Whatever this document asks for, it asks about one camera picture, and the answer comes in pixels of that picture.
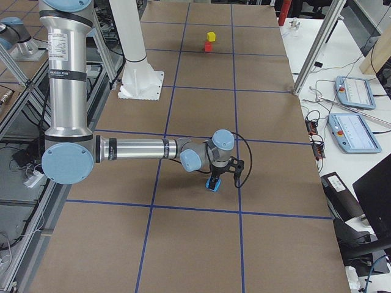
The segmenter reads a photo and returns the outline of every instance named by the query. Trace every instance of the blue tape line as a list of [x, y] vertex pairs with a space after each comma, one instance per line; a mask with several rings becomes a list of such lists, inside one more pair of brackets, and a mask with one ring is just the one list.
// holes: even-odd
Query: blue tape line
[[4, 72], [6, 71], [7, 69], [4, 69], [3, 71], [2, 71], [2, 73], [0, 73], [0, 77], [4, 74]]
[[[110, 133], [125, 133], [125, 134], [141, 134], [141, 135], [148, 135], [148, 136], [166, 136], [166, 137], [190, 137], [194, 139], [209, 139], [208, 136], [190, 136], [187, 134], [171, 134], [171, 133], [153, 133], [153, 132], [137, 132], [137, 131], [123, 131], [123, 130], [111, 130], [111, 129], [96, 129], [95, 131], [100, 132], [110, 132]], [[281, 143], [286, 145], [311, 145], [309, 142], [282, 142], [278, 140], [262, 140], [262, 139], [246, 139], [248, 142], [261, 142], [261, 143]]]
[[36, 37], [37, 36], [37, 34], [39, 34], [40, 33], [40, 31], [42, 30], [44, 28], [44, 26], [41, 26], [41, 28], [34, 34], [34, 37]]
[[6, 9], [4, 9], [2, 12], [0, 12], [0, 15], [2, 15], [4, 12], [8, 12], [8, 8], [13, 6], [16, 2], [17, 2], [17, 0], [14, 0]]
[[150, 210], [149, 210], [149, 215], [148, 215], [147, 229], [145, 230], [144, 244], [142, 246], [142, 253], [141, 253], [140, 264], [139, 264], [139, 272], [137, 274], [136, 287], [134, 288], [134, 292], [135, 293], [138, 293], [139, 286], [140, 286], [142, 266], [144, 264], [145, 251], [147, 249], [149, 229], [150, 229], [151, 220], [152, 220], [153, 204], [155, 202], [156, 190], [158, 189], [158, 181], [159, 181], [159, 176], [160, 176], [160, 167], [161, 167], [161, 160], [159, 160], [158, 170], [156, 172], [155, 186], [153, 187], [153, 195], [152, 195], [152, 200], [151, 200], [151, 205], [150, 205]]
[[[188, 12], [187, 12], [187, 14], [186, 14], [186, 22], [187, 22], [188, 16], [189, 16], [189, 10], [190, 10], [190, 3], [188, 4]], [[184, 26], [184, 28], [183, 28], [182, 41], [181, 41], [181, 49], [182, 49], [182, 46], [183, 46], [183, 39], [184, 39], [184, 37], [185, 37], [185, 31], [186, 31], [186, 24], [185, 24], [185, 26]], [[177, 81], [180, 57], [181, 57], [181, 52], [179, 52], [179, 56], [178, 56], [178, 63], [177, 63], [177, 70], [176, 70], [176, 72], [175, 72], [174, 85], [175, 85], [175, 83], [176, 83], [176, 81]], [[169, 121], [170, 121], [170, 115], [171, 115], [171, 107], [172, 107], [172, 102], [173, 102], [173, 99], [174, 99], [174, 91], [175, 91], [175, 89], [173, 89], [173, 90], [172, 90], [172, 93], [171, 93], [171, 100], [170, 100], [169, 112], [168, 112], [168, 114], [167, 114], [166, 128], [165, 128], [165, 130], [164, 130], [164, 138], [166, 138], [166, 136], [167, 136], [167, 129], [168, 129], [168, 125], [169, 125]], [[135, 290], [134, 290], [135, 293], [138, 293], [138, 291], [139, 291], [139, 286], [140, 286], [142, 266], [143, 266], [143, 264], [144, 264], [145, 250], [146, 250], [146, 248], [147, 248], [149, 229], [150, 229], [151, 219], [152, 219], [152, 213], [153, 213], [153, 204], [154, 204], [154, 202], [155, 202], [156, 190], [157, 190], [157, 188], [158, 188], [158, 181], [159, 181], [159, 175], [160, 175], [160, 167], [161, 167], [161, 160], [159, 160], [158, 171], [157, 171], [156, 180], [155, 180], [155, 186], [154, 186], [154, 188], [153, 188], [153, 196], [152, 196], [152, 202], [151, 202], [150, 213], [149, 213], [149, 217], [148, 217], [147, 230], [145, 231], [144, 245], [143, 245], [143, 247], [142, 247], [142, 254], [141, 254], [141, 259], [140, 259], [139, 273], [138, 273], [138, 275], [137, 275], [137, 283], [136, 283], [136, 288], [135, 288]]]
[[257, 139], [246, 139], [248, 142], [265, 142], [265, 143], [282, 143], [286, 145], [311, 145], [309, 142], [281, 142], [278, 140], [257, 140]]
[[[7, 10], [7, 12], [26, 13], [26, 11], [17, 11], [17, 10]], [[31, 11], [30, 10], [30, 11], [28, 11], [28, 13], [39, 13], [39, 11]]]
[[[183, 52], [183, 53], [204, 53], [204, 51], [187, 51], [187, 50], [173, 50], [173, 49], [156, 49], [149, 48], [146, 51], [157, 51], [157, 52]], [[245, 56], [263, 56], [263, 57], [287, 57], [287, 55], [276, 55], [276, 54], [256, 54], [256, 53], [229, 53], [229, 52], [209, 52], [209, 54], [225, 54], [225, 55], [245, 55]]]
[[232, 24], [205, 24], [205, 23], [171, 23], [171, 22], [159, 22], [159, 21], [141, 21], [141, 23], [156, 23], [156, 24], [187, 24], [190, 26], [225, 26], [225, 27], [256, 27], [259, 29], [279, 29], [278, 26], [237, 26]]
[[325, 217], [321, 215], [294, 215], [294, 214], [277, 214], [272, 212], [249, 212], [249, 211], [231, 211], [229, 209], [207, 209], [207, 208], [190, 208], [184, 206], [164, 206], [164, 205], [151, 205], [141, 203], [121, 203], [115, 201], [96, 201], [96, 200], [71, 200], [67, 199], [69, 203], [87, 203], [87, 204], [106, 204], [114, 206], [134, 206], [137, 208], [156, 208], [156, 209], [178, 209], [182, 211], [200, 211], [200, 212], [221, 212], [227, 214], [245, 214], [245, 215], [260, 215], [267, 217], [283, 217], [283, 218], [300, 218], [300, 219], [314, 219], [314, 220], [332, 220], [332, 217]]
[[177, 209], [177, 210], [182, 210], [182, 211], [221, 212], [224, 214], [239, 214], [238, 211], [230, 211], [227, 209], [187, 208], [184, 206], [161, 206], [161, 205], [154, 205], [153, 207], [158, 208], [158, 209]]
[[320, 215], [292, 215], [292, 214], [275, 214], [270, 212], [242, 212], [244, 215], [265, 215], [269, 217], [283, 218], [300, 218], [300, 219], [315, 219], [315, 220], [332, 220], [332, 217], [324, 217]]
[[142, 208], [150, 208], [150, 204], [141, 204], [141, 203], [119, 203], [114, 201], [96, 201], [96, 200], [71, 200], [67, 199], [67, 203], [93, 203], [93, 204], [107, 204], [111, 206], [136, 206]]
[[171, 116], [172, 103], [174, 102], [175, 85], [177, 84], [179, 64], [180, 64], [180, 60], [181, 60], [181, 52], [182, 52], [182, 48], [183, 48], [183, 40], [185, 39], [186, 23], [188, 21], [189, 11], [190, 11], [190, 3], [188, 5], [188, 12], [186, 14], [185, 25], [183, 26], [182, 41], [181, 41], [181, 46], [180, 46], [180, 52], [179, 52], [179, 55], [178, 55], [177, 69], [175, 70], [174, 87], [173, 87], [173, 90], [172, 90], [172, 93], [171, 93], [171, 99], [170, 99], [170, 105], [169, 105], [169, 113], [167, 115], [166, 127], [164, 129], [164, 138], [166, 138], [166, 136], [167, 136], [167, 130], [168, 130], [168, 127], [169, 127], [170, 116]]
[[289, 90], [236, 90], [237, 92], [255, 92], [255, 93], [291, 93]]
[[182, 87], [182, 86], [177, 86], [175, 85], [174, 88], [177, 89], [191, 89], [191, 90], [225, 90], [228, 92], [233, 92], [234, 89], [219, 89], [219, 88], [214, 88], [214, 87]]
[[[232, 32], [232, 62], [233, 62], [233, 89], [234, 89], [234, 98], [235, 98], [235, 131], [239, 133], [238, 126], [238, 102], [236, 98], [236, 71], [235, 71], [235, 37], [233, 32], [233, 7], [231, 8], [231, 32]], [[236, 157], [239, 159], [239, 140], [236, 139]], [[242, 293], [246, 293], [246, 278], [244, 272], [244, 245], [243, 245], [243, 219], [242, 219], [242, 196], [241, 189], [238, 189], [238, 204], [239, 204], [239, 242], [240, 242], [240, 264], [241, 264], [241, 284], [242, 284]]]
[[96, 129], [95, 131], [112, 132], [112, 133], [126, 133], [126, 134], [142, 134], [142, 135], [147, 135], [147, 136], [164, 136], [163, 133], [153, 133], [153, 132], [123, 131], [123, 130], [111, 130], [111, 129]]

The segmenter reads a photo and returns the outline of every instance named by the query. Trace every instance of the desk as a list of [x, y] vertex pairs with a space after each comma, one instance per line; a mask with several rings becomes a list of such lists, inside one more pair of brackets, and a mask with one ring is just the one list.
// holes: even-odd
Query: desk
[[[292, 31], [289, 28], [289, 21], [291, 20], [286, 20], [285, 26], [281, 28], [281, 33], [292, 73], [298, 73], [300, 72], [315, 36], [318, 33], [322, 21], [300, 19], [301, 25], [297, 32]], [[342, 67], [346, 64], [355, 62], [360, 55], [361, 51], [354, 42], [345, 24], [342, 21], [339, 21], [329, 42], [323, 46], [317, 61], [323, 63], [323, 68]], [[349, 65], [342, 69], [322, 70], [319, 73], [310, 74], [299, 94], [300, 100], [315, 100], [315, 94], [309, 90], [309, 87], [315, 87], [315, 83], [319, 79], [333, 81], [338, 75], [347, 75], [349, 72], [349, 76], [351, 77], [373, 79], [374, 76], [367, 76], [360, 72], [359, 65], [363, 59], [364, 57], [361, 57], [354, 66]], [[377, 79], [370, 81], [370, 84], [374, 94], [385, 94], [384, 89]], [[335, 85], [333, 82], [318, 82], [318, 90], [322, 92], [325, 98], [330, 100], [334, 99]], [[391, 100], [389, 97], [376, 97], [375, 101], [376, 109], [371, 111], [366, 110], [364, 112], [385, 121], [391, 121]], [[328, 103], [323, 104], [328, 108], [331, 106]], [[310, 110], [320, 111], [321, 117], [326, 117], [328, 114], [325, 108], [317, 104], [302, 101], [302, 105], [308, 107]], [[334, 106], [332, 112], [342, 113], [347, 111]], [[307, 114], [305, 109], [303, 109], [303, 114], [304, 116]], [[370, 120], [366, 121], [372, 131], [387, 130]], [[391, 135], [376, 135], [376, 138], [382, 147], [382, 152], [379, 154], [344, 154], [334, 140], [329, 128], [325, 128], [325, 126], [326, 119], [320, 120], [318, 132], [325, 139], [326, 146], [324, 151], [326, 158], [323, 160], [323, 168], [320, 171], [320, 176], [331, 172], [337, 172], [349, 190], [354, 194], [353, 183], [391, 153]], [[353, 219], [349, 222], [351, 222], [350, 224], [353, 228], [359, 231], [365, 229], [357, 219]], [[391, 289], [391, 275], [378, 275], [371, 278], [371, 280], [374, 281], [374, 283], [370, 285], [369, 292], [374, 292], [377, 289], [386, 291]]]
[[[237, 190], [226, 174], [212, 193], [170, 161], [96, 165], [72, 187], [30, 292], [349, 292], [274, 9], [152, 1], [142, 30], [166, 73], [161, 97], [112, 92], [95, 132], [202, 142], [234, 129], [252, 175]], [[235, 155], [246, 173], [240, 140]]]

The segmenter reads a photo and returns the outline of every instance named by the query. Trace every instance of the grid of blue lines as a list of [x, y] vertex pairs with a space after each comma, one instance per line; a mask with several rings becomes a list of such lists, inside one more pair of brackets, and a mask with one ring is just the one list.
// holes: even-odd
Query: grid of blue lines
[[[236, 89], [236, 74], [235, 74], [235, 55], [255, 55], [255, 56], [277, 56], [277, 57], [285, 57], [284, 55], [267, 55], [267, 54], [237, 54], [235, 53], [235, 44], [234, 44], [234, 33], [233, 33], [233, 28], [234, 27], [260, 27], [260, 28], [268, 28], [268, 29], [278, 29], [278, 27], [265, 27], [265, 26], [234, 26], [233, 25], [233, 6], [231, 5], [231, 25], [218, 25], [218, 24], [207, 24], [208, 26], [228, 26], [232, 28], [232, 53], [213, 53], [213, 54], [231, 54], [233, 56], [233, 89], [210, 89], [210, 88], [197, 88], [197, 87], [179, 87], [176, 86], [177, 82], [177, 76], [178, 76], [178, 69], [179, 69], [179, 64], [180, 64], [180, 59], [181, 59], [181, 54], [183, 52], [194, 52], [195, 51], [183, 51], [183, 39], [185, 36], [186, 32], [186, 26], [189, 25], [190, 23], [187, 22], [188, 16], [189, 16], [189, 11], [190, 11], [190, 4], [188, 5], [188, 10], [186, 14], [186, 21], [184, 24], [184, 29], [183, 29], [183, 35], [182, 35], [182, 41], [181, 41], [181, 46], [180, 50], [160, 50], [160, 49], [149, 49], [149, 51], [175, 51], [179, 53], [178, 56], [178, 61], [177, 61], [177, 68], [175, 71], [175, 77], [174, 77], [174, 85], [173, 86], [164, 86], [164, 87], [170, 87], [172, 88], [172, 93], [170, 97], [170, 104], [169, 104], [169, 111], [167, 115], [167, 120], [166, 120], [166, 126], [164, 133], [151, 133], [151, 132], [134, 132], [134, 131], [118, 131], [118, 130], [111, 130], [111, 129], [96, 129], [96, 131], [101, 131], [101, 132], [114, 132], [114, 133], [127, 133], [127, 134], [146, 134], [146, 135], [151, 135], [151, 136], [163, 136], [164, 138], [166, 137], [183, 137], [184, 135], [180, 134], [168, 134], [167, 129], [170, 121], [170, 114], [171, 114], [171, 108], [172, 104], [174, 101], [174, 93], [175, 89], [204, 89], [204, 90], [228, 90], [228, 91], [233, 91], [234, 93], [234, 99], [235, 99], [235, 131], [238, 132], [238, 111], [237, 111], [237, 99], [236, 99], [236, 93], [240, 91], [244, 92], [272, 92], [272, 93], [288, 93], [287, 91], [273, 91], [273, 90], [238, 90]], [[164, 24], [183, 24], [183, 23], [164, 23]], [[187, 136], [187, 137], [192, 137], [192, 138], [201, 138], [201, 139], [207, 139], [208, 137], [199, 137], [199, 136]], [[240, 139], [236, 139], [236, 156], [240, 157], [240, 151], [239, 151], [239, 142]], [[285, 143], [285, 144], [292, 144], [292, 145], [305, 145], [308, 146], [310, 145], [309, 143], [304, 143], [304, 142], [284, 142], [284, 141], [274, 141], [274, 140], [252, 140], [249, 139], [249, 142], [260, 142], [260, 143]], [[242, 222], [242, 216], [243, 215], [259, 215], [259, 216], [268, 216], [268, 217], [289, 217], [289, 218], [302, 218], [302, 219], [317, 219], [317, 220], [331, 220], [330, 217], [324, 217], [324, 216], [315, 216], [315, 215], [294, 215], [294, 214], [275, 214], [275, 213], [266, 213], [266, 212], [249, 212], [249, 211], [243, 211], [242, 210], [242, 204], [241, 204], [241, 189], [238, 189], [238, 210], [236, 211], [231, 211], [231, 210], [224, 210], [224, 209], [204, 209], [204, 208], [188, 208], [188, 207], [180, 207], [180, 206], [163, 206], [163, 205], [155, 205], [155, 196], [156, 196], [156, 190], [158, 186], [158, 181], [159, 181], [159, 176], [160, 176], [160, 168], [161, 168], [161, 161], [159, 161], [157, 172], [156, 172], [156, 179], [155, 179], [155, 186], [153, 189], [153, 196], [150, 204], [137, 204], [137, 203], [119, 203], [119, 202], [111, 202], [111, 201], [91, 201], [91, 200], [67, 200], [69, 203], [85, 203], [85, 204], [108, 204], [108, 205], [119, 205], [119, 206], [133, 206], [133, 207], [143, 207], [143, 208], [149, 208], [149, 215], [148, 215], [148, 222], [147, 222], [147, 229], [145, 231], [145, 238], [144, 238], [144, 244], [142, 248], [142, 254], [141, 254], [141, 259], [140, 259], [140, 264], [139, 264], [139, 271], [137, 275], [137, 283], [136, 283], [136, 288], [135, 288], [135, 293], [138, 293], [139, 291], [139, 286], [141, 282], [141, 275], [142, 275], [142, 268], [144, 264], [144, 257], [145, 257], [145, 251], [147, 249], [147, 242], [148, 242], [148, 235], [149, 235], [149, 230], [150, 230], [150, 225], [151, 225], [151, 220], [152, 220], [152, 215], [153, 215], [153, 210], [154, 209], [176, 209], [176, 210], [184, 210], [184, 211], [203, 211], [203, 212], [218, 212], [218, 213], [228, 213], [228, 214], [237, 214], [239, 218], [239, 232], [240, 232], [240, 254], [241, 254], [241, 282], [242, 282], [242, 293], [245, 293], [246, 291], [246, 282], [245, 282], [245, 270], [244, 270], [244, 245], [243, 245], [243, 222]]]

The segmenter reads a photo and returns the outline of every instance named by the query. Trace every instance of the white cable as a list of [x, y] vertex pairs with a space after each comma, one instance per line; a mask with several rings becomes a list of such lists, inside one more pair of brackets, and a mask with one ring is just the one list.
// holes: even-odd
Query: white cable
[[8, 268], [11, 266], [11, 262], [12, 262], [12, 251], [11, 251], [10, 239], [8, 238], [7, 232], [5, 232], [5, 231], [0, 231], [0, 235], [2, 235], [3, 237], [5, 237], [5, 238], [7, 239], [8, 251], [9, 251], [9, 255], [6, 255], [5, 257], [2, 258], [2, 261], [0, 262], [0, 269], [2, 269], [2, 265], [4, 264], [4, 262], [3, 262], [4, 258], [6, 258], [6, 257], [9, 257], [9, 258], [10, 258], [7, 268], [4, 269], [2, 272], [0, 271], [0, 275], [2, 275], [2, 274], [3, 274], [6, 270], [8, 270]]

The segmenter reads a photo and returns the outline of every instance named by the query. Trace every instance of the metal rack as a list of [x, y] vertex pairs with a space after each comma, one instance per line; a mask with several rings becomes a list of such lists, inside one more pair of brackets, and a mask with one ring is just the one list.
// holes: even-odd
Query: metal rack
[[[112, 58], [115, 60], [115, 68], [119, 68], [122, 63], [120, 56], [112, 56]], [[90, 89], [87, 101], [89, 127], [94, 129], [109, 95], [111, 80], [108, 78], [106, 67], [96, 49], [89, 50], [87, 60], [95, 60], [88, 62], [89, 66], [95, 64], [101, 68], [101, 73], [98, 76], [91, 77], [96, 81], [91, 83], [94, 87]], [[46, 92], [48, 86], [47, 74], [48, 61], [27, 83], [24, 83], [23, 79], [23, 84], [27, 87], [3, 121], [0, 121], [0, 147], [8, 143], [8, 146], [25, 148], [31, 141], [31, 137], [36, 135], [34, 131], [38, 132], [38, 129], [28, 124], [27, 119], [22, 115], [22, 110], [26, 109], [26, 105], [29, 104], [29, 107], [37, 113], [42, 113], [45, 99], [42, 93]], [[50, 124], [49, 104], [45, 111], [45, 122], [47, 125]], [[0, 231], [8, 230], [7, 234], [12, 241], [21, 234], [21, 227], [24, 224], [27, 225], [27, 228], [24, 231], [24, 236], [12, 248], [12, 262], [9, 268], [0, 275], [0, 292], [10, 292], [13, 288], [18, 288], [18, 292], [24, 292], [24, 289], [27, 288], [30, 276], [39, 265], [40, 258], [48, 245], [49, 237], [70, 190], [70, 186], [55, 184], [49, 180], [45, 181], [46, 179], [31, 189], [27, 188], [23, 185], [23, 181], [26, 180], [24, 170], [11, 170], [9, 162], [12, 159], [12, 153], [14, 152], [11, 149], [3, 149], [0, 152], [0, 171], [2, 173], [0, 181], [2, 184]]]

